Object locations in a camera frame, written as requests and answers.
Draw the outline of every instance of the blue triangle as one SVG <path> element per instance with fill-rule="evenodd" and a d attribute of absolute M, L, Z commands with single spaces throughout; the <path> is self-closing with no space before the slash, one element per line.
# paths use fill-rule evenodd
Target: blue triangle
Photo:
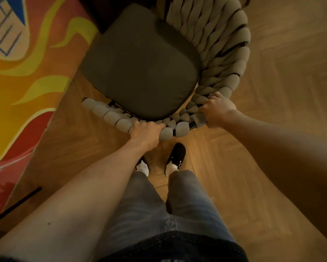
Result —
<path fill-rule="evenodd" d="M 17 15 L 19 20 L 25 26 L 25 17 L 24 17 L 24 7 L 23 0 L 7 0 L 10 7 L 13 9 L 13 12 Z"/>

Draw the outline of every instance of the white sock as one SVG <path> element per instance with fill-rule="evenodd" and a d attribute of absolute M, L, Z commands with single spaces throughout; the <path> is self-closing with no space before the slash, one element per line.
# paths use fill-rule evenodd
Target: white sock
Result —
<path fill-rule="evenodd" d="M 140 164 L 135 167 L 137 171 L 143 172 L 146 176 L 149 175 L 149 167 L 143 160 L 141 160 Z"/>
<path fill-rule="evenodd" d="M 168 163 L 168 165 L 166 166 L 166 176 L 169 176 L 170 174 L 172 174 L 174 171 L 178 171 L 178 166 L 176 166 L 175 164 L 172 163 L 172 161 L 170 161 Z"/>

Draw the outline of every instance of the leg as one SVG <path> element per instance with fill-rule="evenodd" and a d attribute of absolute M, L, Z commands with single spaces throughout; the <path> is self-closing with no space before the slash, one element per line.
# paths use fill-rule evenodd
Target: leg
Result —
<path fill-rule="evenodd" d="M 191 171 L 169 176 L 167 203 L 179 231 L 235 242 L 209 196 Z"/>
<path fill-rule="evenodd" d="M 132 174 L 125 193 L 105 226 L 95 260 L 157 234 L 176 229 L 165 203 L 142 172 Z"/>

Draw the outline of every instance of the chair cushion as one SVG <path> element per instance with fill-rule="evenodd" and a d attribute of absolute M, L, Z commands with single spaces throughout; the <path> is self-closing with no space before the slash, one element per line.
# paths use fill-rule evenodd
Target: chair cushion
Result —
<path fill-rule="evenodd" d="M 200 68 L 194 46 L 138 4 L 125 8 L 81 64 L 96 89 L 129 113 L 154 121 L 187 100 Z"/>

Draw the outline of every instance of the wooden floor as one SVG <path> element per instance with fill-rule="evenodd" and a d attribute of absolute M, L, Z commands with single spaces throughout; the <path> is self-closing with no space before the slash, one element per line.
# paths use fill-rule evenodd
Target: wooden floor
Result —
<path fill-rule="evenodd" d="M 251 57 L 231 99 L 249 116 L 327 140 L 327 0 L 252 0 L 246 12 Z M 10 204 L 37 186 L 43 190 L 4 218 L 1 230 L 128 139 L 83 109 L 84 96 L 105 99 L 77 73 Z M 193 130 L 146 155 L 162 198 L 165 162 L 177 141 L 187 148 L 183 169 L 196 173 L 250 261 L 327 261 L 327 240 L 224 130 Z"/>

